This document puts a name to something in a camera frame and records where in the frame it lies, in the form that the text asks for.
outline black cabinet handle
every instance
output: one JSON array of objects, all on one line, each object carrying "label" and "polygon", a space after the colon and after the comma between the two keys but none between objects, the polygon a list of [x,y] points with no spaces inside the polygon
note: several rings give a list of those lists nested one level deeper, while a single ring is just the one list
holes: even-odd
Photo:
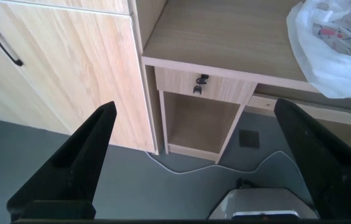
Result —
[{"label": "black cabinet handle", "polygon": [[12,60],[12,62],[14,62],[14,64],[18,65],[18,66],[22,66],[24,63],[18,59],[18,60],[15,60],[9,53],[8,51],[2,46],[2,44],[0,43],[0,47],[1,49],[6,53],[6,55]]}]

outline wooden desk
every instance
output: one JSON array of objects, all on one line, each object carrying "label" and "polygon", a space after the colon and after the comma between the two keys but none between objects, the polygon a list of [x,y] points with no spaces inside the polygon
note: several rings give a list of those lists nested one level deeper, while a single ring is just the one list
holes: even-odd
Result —
[{"label": "wooden desk", "polygon": [[144,49],[143,63],[257,83],[256,93],[264,95],[247,96],[251,100],[245,106],[270,114],[281,96],[298,100],[317,119],[351,125],[351,99],[324,98],[294,58],[286,17],[298,2],[170,0]]}]

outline desk drawer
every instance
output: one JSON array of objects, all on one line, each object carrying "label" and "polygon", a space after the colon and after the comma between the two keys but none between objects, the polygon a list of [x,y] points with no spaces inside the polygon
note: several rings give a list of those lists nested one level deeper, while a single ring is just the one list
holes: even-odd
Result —
[{"label": "desk drawer", "polygon": [[211,75],[207,84],[201,85],[202,94],[199,94],[194,93],[196,79],[201,76],[199,73],[155,67],[155,74],[158,90],[243,105],[249,102],[257,85],[253,82]]}]

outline cabinet panel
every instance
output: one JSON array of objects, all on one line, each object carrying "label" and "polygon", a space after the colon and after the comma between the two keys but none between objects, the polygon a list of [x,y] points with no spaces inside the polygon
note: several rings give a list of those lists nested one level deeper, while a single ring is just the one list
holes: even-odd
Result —
[{"label": "cabinet panel", "polygon": [[127,0],[20,0],[50,6],[72,7],[130,15]]},{"label": "cabinet panel", "polygon": [[155,67],[157,89],[229,103],[247,104],[257,83],[233,78],[209,76],[202,92],[194,93],[196,79],[201,74]]},{"label": "cabinet panel", "polygon": [[68,134],[68,129],[1,49],[0,120]]},{"label": "cabinet panel", "polygon": [[154,150],[130,17],[0,2],[0,33],[72,132],[115,101],[110,143]]}]

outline drawer lock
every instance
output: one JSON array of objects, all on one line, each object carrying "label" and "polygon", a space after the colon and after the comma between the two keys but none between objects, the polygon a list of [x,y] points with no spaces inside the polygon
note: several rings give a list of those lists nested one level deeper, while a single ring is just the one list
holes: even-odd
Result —
[{"label": "drawer lock", "polygon": [[200,85],[207,84],[208,75],[201,75],[196,79],[198,85],[194,86],[194,93],[202,94],[202,87]]}]

